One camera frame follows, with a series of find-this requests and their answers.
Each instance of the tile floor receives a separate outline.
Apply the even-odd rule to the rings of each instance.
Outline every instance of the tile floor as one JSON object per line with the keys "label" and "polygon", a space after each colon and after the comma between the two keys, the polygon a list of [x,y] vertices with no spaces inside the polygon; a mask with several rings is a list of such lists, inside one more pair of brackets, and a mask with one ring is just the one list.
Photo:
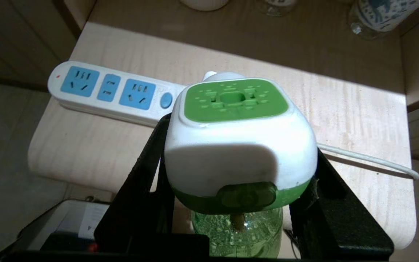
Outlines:
{"label": "tile floor", "polygon": [[[0,250],[18,232],[65,198],[93,195],[103,201],[111,193],[40,177],[30,172],[27,151],[50,95],[0,85]],[[419,171],[419,161],[414,161]],[[419,261],[419,181],[415,183],[418,227],[414,241],[391,261]]]}

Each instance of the glass bottle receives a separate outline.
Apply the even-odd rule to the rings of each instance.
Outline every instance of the glass bottle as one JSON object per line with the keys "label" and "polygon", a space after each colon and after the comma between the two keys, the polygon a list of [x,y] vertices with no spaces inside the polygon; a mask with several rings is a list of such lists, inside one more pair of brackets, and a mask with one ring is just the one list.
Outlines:
{"label": "glass bottle", "polygon": [[356,35],[373,40],[386,35],[419,7],[419,0],[356,0],[347,22]]}
{"label": "glass bottle", "polygon": [[256,0],[256,8],[269,16],[284,16],[295,3],[296,0]]}
{"label": "glass bottle", "polygon": [[209,237],[212,257],[276,258],[281,247],[282,208],[244,214],[192,211],[193,230]]}

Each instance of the power cord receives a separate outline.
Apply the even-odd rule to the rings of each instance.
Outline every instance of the power cord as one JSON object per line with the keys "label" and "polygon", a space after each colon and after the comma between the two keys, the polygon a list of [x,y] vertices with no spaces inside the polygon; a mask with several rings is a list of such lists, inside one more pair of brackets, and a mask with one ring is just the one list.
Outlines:
{"label": "power cord", "polygon": [[367,156],[364,154],[360,154],[360,153],[355,153],[352,151],[347,151],[344,149],[340,149],[334,146],[328,146],[327,144],[321,144],[318,143],[318,148],[324,151],[329,151],[329,152],[333,152],[342,156],[348,156],[354,159],[360,159],[360,160],[365,160],[368,162],[372,162],[372,163],[376,163],[376,164],[380,164],[382,166],[387,166],[390,168],[394,168],[395,170],[399,170],[401,172],[404,172],[406,174],[408,174],[409,176],[411,176],[414,180],[418,180],[419,179],[419,174],[417,171],[414,171],[408,167],[404,167],[401,166],[400,164],[396,164],[396,163],[392,163],[389,161],[386,161],[384,159],[379,159],[379,158],[375,158],[373,156]]}

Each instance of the white power strip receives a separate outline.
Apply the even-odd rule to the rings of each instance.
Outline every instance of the white power strip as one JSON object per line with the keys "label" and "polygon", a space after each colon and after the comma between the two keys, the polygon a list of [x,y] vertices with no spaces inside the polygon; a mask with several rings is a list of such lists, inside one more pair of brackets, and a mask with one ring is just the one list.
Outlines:
{"label": "white power strip", "polygon": [[48,79],[49,92],[68,109],[154,127],[186,86],[67,61]]}

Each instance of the liquid repellent bottle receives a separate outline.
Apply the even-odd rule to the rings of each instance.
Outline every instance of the liquid repellent bottle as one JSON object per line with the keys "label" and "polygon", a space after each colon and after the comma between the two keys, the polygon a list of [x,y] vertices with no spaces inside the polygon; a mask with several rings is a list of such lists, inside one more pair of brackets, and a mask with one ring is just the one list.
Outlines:
{"label": "liquid repellent bottle", "polygon": [[178,96],[164,149],[173,191],[218,257],[277,257],[282,207],[304,192],[317,153],[275,82],[215,72]]}

